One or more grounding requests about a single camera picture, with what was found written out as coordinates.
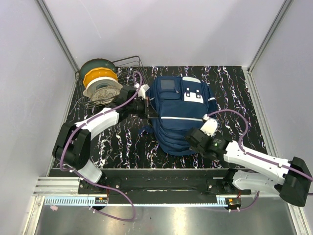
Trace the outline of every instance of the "navy blue bag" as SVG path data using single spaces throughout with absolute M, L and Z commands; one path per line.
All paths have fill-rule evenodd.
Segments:
M 159 118 L 152 118 L 159 146 L 171 155 L 189 155 L 184 135 L 203 126 L 203 116 L 216 111 L 217 104 L 208 84 L 194 77 L 157 77 L 146 95 Z

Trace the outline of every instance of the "metal corner post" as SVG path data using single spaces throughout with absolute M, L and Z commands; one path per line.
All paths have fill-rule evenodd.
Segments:
M 79 70 L 79 67 L 78 65 L 76 64 L 76 61 L 73 57 L 73 55 L 70 53 L 53 17 L 52 17 L 52 14 L 50 13 L 46 3 L 45 3 L 45 0 L 35 0 L 35 2 L 38 4 L 39 8 L 41 9 L 44 17 L 45 17 L 45 20 L 46 22 L 48 23 L 50 29 L 52 30 L 56 40 L 58 41 L 62 51 L 64 52 L 64 55 L 66 56 L 68 62 L 70 63 L 71 67 L 73 68 L 74 71 L 78 71 Z
M 281 8 L 279 9 L 279 12 L 277 13 L 272 25 L 270 26 L 264 40 L 262 41 L 258 51 L 256 52 L 254 58 L 252 59 L 252 62 L 250 63 L 249 67 L 247 68 L 249 72 L 252 72 L 256 63 L 259 61 L 263 51 L 267 47 L 270 39 L 272 38 L 273 34 L 275 33 L 276 29 L 278 28 L 280 22 L 282 21 L 283 17 L 287 13 L 288 9 L 290 8 L 291 4 L 294 0 L 285 0 Z

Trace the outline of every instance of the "orange plate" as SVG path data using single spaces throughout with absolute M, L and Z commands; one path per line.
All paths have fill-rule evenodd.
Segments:
M 104 68 L 104 67 L 99 67 L 99 68 L 94 68 L 94 69 L 90 70 L 85 75 L 85 78 L 83 81 L 84 86 L 87 87 L 87 85 L 92 80 L 99 78 L 99 77 L 111 77 L 111 78 L 114 78 L 116 81 L 118 81 L 116 73 L 114 73 L 112 70 L 110 70 L 108 68 Z

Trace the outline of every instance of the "wire dish rack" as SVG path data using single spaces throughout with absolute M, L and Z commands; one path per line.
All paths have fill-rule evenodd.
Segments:
M 112 61 L 112 63 L 114 63 L 114 65 L 116 66 L 116 74 L 119 84 L 123 86 L 133 87 L 136 83 L 139 83 L 140 82 L 139 76 L 137 76 L 136 78 L 133 77 L 135 71 L 141 73 L 143 78 L 143 84 L 147 83 L 147 73 L 142 65 L 139 56 L 132 56 Z M 109 99 L 112 100 L 114 97 L 117 96 L 110 95 L 108 98 L 91 101 L 90 98 L 83 95 L 83 92 L 85 90 L 85 86 L 83 84 L 84 79 L 79 75 L 78 71 L 75 73 L 75 79 L 76 79 L 76 92 L 79 97 L 79 102 L 82 105 L 84 105 L 87 109 L 93 109 L 98 106 L 104 106 L 103 103 L 105 103 Z

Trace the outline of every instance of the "white wall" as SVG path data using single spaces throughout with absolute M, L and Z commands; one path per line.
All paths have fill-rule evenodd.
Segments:
M 281 157 L 304 159 L 313 174 L 312 22 L 313 1 L 294 1 L 252 74 Z M 313 230 L 312 196 L 305 213 Z
M 16 235 L 74 78 L 34 0 L 0 1 L 0 19 L 0 234 Z
M 283 0 L 45 0 L 79 66 L 248 66 Z

